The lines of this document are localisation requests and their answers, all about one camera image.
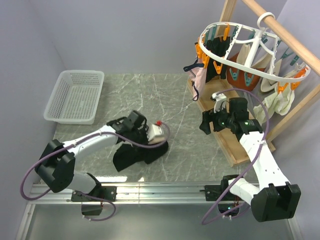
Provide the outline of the white round clip hanger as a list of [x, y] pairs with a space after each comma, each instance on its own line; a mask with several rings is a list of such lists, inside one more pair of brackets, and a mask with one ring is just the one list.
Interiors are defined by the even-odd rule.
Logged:
[[[203, 54], [209, 56], [210, 59], [213, 60], [214, 67], [218, 70], [218, 72], [221, 71], [222, 67], [217, 65], [217, 62], [223, 66], [234, 67], [244, 72], [258, 75], [262, 78], [279, 83], [295, 83], [295, 85], [297, 85], [299, 82], [304, 81], [311, 72], [311, 68], [305, 63], [297, 66], [297, 73], [295, 73], [292, 77], [278, 76], [273, 74], [277, 47], [284, 38], [268, 32], [266, 27], [261, 26], [261, 22], [267, 17], [274, 18], [275, 16], [271, 12], [263, 13], [257, 20], [257, 28], [229, 21], [214, 22], [208, 25], [201, 33], [200, 37], [198, 38], [198, 43], [196, 44], [198, 58], [202, 58]], [[230, 42], [226, 45], [226, 50], [223, 52], [222, 56], [218, 56], [216, 53], [213, 53], [213, 51], [208, 50], [205, 44], [208, 42], [210, 33], [215, 33], [217, 28], [221, 26], [225, 27], [222, 39], [225, 40], [227, 37], [230, 37]], [[250, 51], [244, 65], [236, 63], [236, 61], [233, 62], [229, 60], [228, 57], [233, 47], [235, 45], [243, 44], [250, 45]], [[265, 54], [268, 53], [271, 55], [270, 65], [266, 68], [267, 71], [260, 71], [252, 68], [257, 51], [260, 48], [264, 50]]]

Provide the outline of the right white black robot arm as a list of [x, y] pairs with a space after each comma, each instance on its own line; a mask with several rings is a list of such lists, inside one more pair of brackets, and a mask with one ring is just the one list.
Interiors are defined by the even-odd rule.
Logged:
[[301, 189], [291, 184], [276, 163], [265, 140], [265, 132], [256, 119], [249, 118], [248, 102], [243, 97], [227, 99], [214, 93], [214, 107], [202, 113], [200, 129], [209, 134], [229, 129], [245, 150], [257, 176], [259, 186], [245, 180], [243, 174], [225, 176], [220, 185], [217, 206], [224, 199], [235, 196], [249, 204], [258, 222], [291, 219], [294, 217]]

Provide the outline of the pink underwear navy trim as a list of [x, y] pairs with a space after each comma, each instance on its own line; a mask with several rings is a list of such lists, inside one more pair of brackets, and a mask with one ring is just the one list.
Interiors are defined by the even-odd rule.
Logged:
[[194, 102], [198, 101], [203, 93], [209, 60], [210, 57], [204, 53], [202, 58], [197, 57], [193, 64], [183, 67], [184, 72], [188, 73], [192, 80], [191, 89], [193, 94], [192, 100]]

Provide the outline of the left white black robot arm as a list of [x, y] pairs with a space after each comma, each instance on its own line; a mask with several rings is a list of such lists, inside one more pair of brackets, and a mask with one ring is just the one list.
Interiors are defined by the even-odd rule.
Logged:
[[138, 162], [143, 151], [140, 146], [148, 144], [147, 130], [146, 117], [133, 110], [127, 117], [109, 121], [75, 140], [60, 142], [54, 139], [47, 144], [35, 172], [54, 193], [71, 189], [89, 201], [102, 199], [106, 195], [101, 183], [91, 173], [76, 171], [76, 161], [103, 147], [121, 144], [112, 159], [115, 169], [120, 172]]

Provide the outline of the black boxer briefs tan waistband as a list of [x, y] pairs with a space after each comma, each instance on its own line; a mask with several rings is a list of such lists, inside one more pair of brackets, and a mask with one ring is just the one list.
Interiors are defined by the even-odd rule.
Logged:
[[158, 160], [169, 149], [169, 143], [153, 148], [144, 148], [127, 143], [123, 143], [114, 153], [112, 162], [115, 169], [120, 172], [135, 163], [144, 162], [149, 165]]

